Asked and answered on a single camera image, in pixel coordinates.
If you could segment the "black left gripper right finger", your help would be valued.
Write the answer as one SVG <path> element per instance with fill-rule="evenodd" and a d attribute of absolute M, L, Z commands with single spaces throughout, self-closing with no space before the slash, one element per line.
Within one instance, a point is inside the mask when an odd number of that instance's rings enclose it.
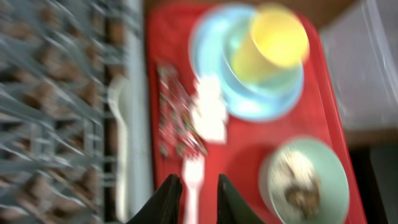
<path fill-rule="evenodd" d="M 217 224 L 264 224 L 224 174 L 218 176 Z"/>

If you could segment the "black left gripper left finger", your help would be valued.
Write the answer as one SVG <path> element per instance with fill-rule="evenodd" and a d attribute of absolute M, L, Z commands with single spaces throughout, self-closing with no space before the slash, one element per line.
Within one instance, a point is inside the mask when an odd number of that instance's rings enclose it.
<path fill-rule="evenodd" d="M 170 174 L 126 224 L 178 224 L 182 190 L 178 175 Z"/>

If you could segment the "rice and food scraps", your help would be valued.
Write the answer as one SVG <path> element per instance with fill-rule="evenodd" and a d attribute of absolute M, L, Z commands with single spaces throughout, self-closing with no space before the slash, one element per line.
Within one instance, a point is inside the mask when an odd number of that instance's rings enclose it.
<path fill-rule="evenodd" d="M 272 162 L 269 192 L 279 216 L 288 222 L 313 218 L 320 206 L 320 179 L 312 162 L 288 148 Z"/>

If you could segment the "red strawberry snack wrapper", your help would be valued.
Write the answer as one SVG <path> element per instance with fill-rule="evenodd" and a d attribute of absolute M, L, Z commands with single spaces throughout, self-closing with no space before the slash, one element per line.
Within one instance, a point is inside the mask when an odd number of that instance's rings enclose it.
<path fill-rule="evenodd" d="M 167 63 L 157 64 L 159 81 L 159 150 L 169 159 L 207 155 L 193 127 L 191 98 L 178 79 L 178 71 Z"/>

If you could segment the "green bowl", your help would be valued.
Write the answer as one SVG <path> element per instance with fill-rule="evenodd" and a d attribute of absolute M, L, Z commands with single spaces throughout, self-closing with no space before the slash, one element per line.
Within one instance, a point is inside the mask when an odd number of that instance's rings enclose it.
<path fill-rule="evenodd" d="M 284 221 L 275 210 L 269 192 L 269 177 L 272 162 L 277 154 L 292 148 L 303 153 L 313 164 L 320 179 L 320 206 L 318 213 L 309 220 Z M 341 161 L 324 142 L 315 138 L 291 139 L 268 155 L 261 163 L 258 174 L 258 189 L 268 210 L 281 223 L 344 223 L 349 210 L 349 184 Z"/>

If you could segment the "white napkin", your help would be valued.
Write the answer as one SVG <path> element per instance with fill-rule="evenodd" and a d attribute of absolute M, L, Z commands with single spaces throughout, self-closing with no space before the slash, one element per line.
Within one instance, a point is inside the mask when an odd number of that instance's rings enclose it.
<path fill-rule="evenodd" d="M 217 76 L 203 76 L 195 82 L 190 116 L 195 131 L 206 142 L 226 144 L 229 115 Z"/>

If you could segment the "white plastic spoon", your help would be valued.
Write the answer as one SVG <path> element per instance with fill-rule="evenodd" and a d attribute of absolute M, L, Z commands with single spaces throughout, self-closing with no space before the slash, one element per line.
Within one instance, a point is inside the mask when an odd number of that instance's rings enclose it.
<path fill-rule="evenodd" d="M 124 88 L 125 78 L 114 78 L 108 89 L 108 103 L 116 120 L 118 132 L 118 155 L 116 170 L 116 216 L 120 222 L 126 223 L 129 220 L 129 202 L 127 198 L 126 180 L 126 124 L 120 112 L 121 93 Z"/>

